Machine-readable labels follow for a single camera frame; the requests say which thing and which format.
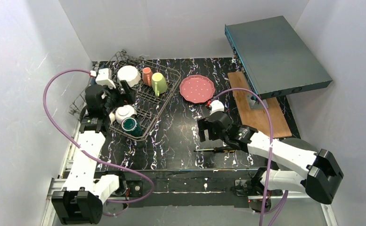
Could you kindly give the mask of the white bowl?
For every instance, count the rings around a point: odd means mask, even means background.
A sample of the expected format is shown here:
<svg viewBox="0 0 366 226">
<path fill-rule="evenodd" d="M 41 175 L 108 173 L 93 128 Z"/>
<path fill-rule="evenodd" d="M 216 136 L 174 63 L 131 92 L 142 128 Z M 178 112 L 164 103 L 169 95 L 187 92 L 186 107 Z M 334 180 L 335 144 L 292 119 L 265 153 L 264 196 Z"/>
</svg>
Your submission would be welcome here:
<svg viewBox="0 0 366 226">
<path fill-rule="evenodd" d="M 134 115 L 137 115 L 136 109 L 131 105 L 124 105 L 121 107 L 118 107 L 115 111 L 115 117 L 116 121 L 119 124 L 122 124 L 123 120 L 129 117 L 133 117 Z"/>
</svg>

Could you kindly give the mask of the pink small cup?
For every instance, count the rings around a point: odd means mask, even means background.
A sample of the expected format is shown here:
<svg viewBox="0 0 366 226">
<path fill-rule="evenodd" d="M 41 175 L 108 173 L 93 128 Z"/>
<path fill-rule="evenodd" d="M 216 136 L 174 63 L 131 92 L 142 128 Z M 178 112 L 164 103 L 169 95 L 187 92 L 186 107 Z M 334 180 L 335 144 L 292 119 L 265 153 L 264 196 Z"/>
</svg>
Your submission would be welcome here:
<svg viewBox="0 0 366 226">
<path fill-rule="evenodd" d="M 142 70 L 142 81 L 147 86 L 152 86 L 152 75 L 153 72 L 150 67 L 145 67 Z"/>
</svg>

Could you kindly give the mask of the light green mug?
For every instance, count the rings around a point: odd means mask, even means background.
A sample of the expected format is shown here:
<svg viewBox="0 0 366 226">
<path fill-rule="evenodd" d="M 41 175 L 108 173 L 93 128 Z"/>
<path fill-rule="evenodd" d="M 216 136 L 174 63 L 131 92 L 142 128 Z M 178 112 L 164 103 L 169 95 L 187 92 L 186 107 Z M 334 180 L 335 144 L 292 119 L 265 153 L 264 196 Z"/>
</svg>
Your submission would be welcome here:
<svg viewBox="0 0 366 226">
<path fill-rule="evenodd" d="M 161 94 L 167 91 L 168 85 L 166 78 L 161 73 L 154 73 L 151 78 L 152 88 L 155 96 L 159 97 Z"/>
</svg>

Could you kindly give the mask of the dark green cup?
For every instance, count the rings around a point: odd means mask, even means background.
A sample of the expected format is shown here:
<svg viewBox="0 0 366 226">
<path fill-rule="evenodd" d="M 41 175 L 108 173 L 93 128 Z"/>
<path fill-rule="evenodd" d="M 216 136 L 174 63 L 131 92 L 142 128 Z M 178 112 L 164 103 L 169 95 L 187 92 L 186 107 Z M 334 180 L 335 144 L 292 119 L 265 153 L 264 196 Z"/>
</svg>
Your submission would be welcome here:
<svg viewBox="0 0 366 226">
<path fill-rule="evenodd" d="M 122 130 L 133 137 L 140 137 L 143 135 L 142 128 L 138 124 L 137 120 L 133 117 L 125 118 L 122 123 Z"/>
</svg>

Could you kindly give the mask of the pink dotted plate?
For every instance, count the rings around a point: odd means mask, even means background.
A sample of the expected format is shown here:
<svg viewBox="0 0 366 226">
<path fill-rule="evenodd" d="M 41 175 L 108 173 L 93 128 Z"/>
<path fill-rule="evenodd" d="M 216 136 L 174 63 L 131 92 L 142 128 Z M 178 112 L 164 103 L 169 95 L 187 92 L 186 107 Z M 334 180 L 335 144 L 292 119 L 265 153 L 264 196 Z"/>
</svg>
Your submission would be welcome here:
<svg viewBox="0 0 366 226">
<path fill-rule="evenodd" d="M 194 104 L 206 103 L 214 93 L 214 83 L 202 75 L 190 75 L 184 78 L 179 86 L 181 96 Z"/>
</svg>

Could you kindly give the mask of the gold-rimmed small bowl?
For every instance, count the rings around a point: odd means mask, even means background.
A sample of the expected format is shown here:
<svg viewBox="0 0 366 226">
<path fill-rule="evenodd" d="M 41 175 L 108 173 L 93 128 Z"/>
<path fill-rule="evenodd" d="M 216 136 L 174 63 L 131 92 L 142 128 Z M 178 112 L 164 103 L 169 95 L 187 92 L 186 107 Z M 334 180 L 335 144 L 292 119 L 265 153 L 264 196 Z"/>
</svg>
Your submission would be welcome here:
<svg viewBox="0 0 366 226">
<path fill-rule="evenodd" d="M 109 114 L 109 120 L 110 120 L 110 124 L 114 123 L 116 121 L 116 116 L 113 112 L 110 112 Z"/>
</svg>

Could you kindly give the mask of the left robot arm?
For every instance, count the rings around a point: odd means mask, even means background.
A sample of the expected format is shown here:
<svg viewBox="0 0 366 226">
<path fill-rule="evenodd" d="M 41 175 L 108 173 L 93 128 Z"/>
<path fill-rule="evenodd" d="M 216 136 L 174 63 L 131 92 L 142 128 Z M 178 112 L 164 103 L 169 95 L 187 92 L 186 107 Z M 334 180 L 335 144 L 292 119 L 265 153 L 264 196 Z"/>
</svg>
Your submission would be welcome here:
<svg viewBox="0 0 366 226">
<path fill-rule="evenodd" d="M 98 84 L 89 85 L 84 93 L 86 106 L 80 115 L 78 152 L 61 190 L 51 197 L 63 225 L 98 224 L 104 203 L 120 187 L 117 175 L 104 175 L 98 182 L 94 180 L 96 160 L 116 120 L 111 111 L 118 105 L 120 93 Z"/>
</svg>

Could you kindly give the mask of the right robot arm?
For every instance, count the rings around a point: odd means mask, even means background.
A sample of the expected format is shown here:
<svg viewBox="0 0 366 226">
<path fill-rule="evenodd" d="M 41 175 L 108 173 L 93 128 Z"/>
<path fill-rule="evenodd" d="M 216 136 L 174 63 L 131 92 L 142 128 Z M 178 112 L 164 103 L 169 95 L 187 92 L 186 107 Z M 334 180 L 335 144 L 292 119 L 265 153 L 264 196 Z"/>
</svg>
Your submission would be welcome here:
<svg viewBox="0 0 366 226">
<path fill-rule="evenodd" d="M 288 168 L 279 171 L 260 168 L 252 178 L 252 185 L 259 191 L 288 190 L 306 193 L 313 200 L 331 204 L 344 178 L 332 152 L 321 149 L 319 152 L 300 149 L 279 140 L 270 138 L 257 129 L 247 125 L 236 125 L 222 111 L 197 121 L 200 141 L 220 139 L 233 150 L 240 150 L 272 161 Z"/>
</svg>

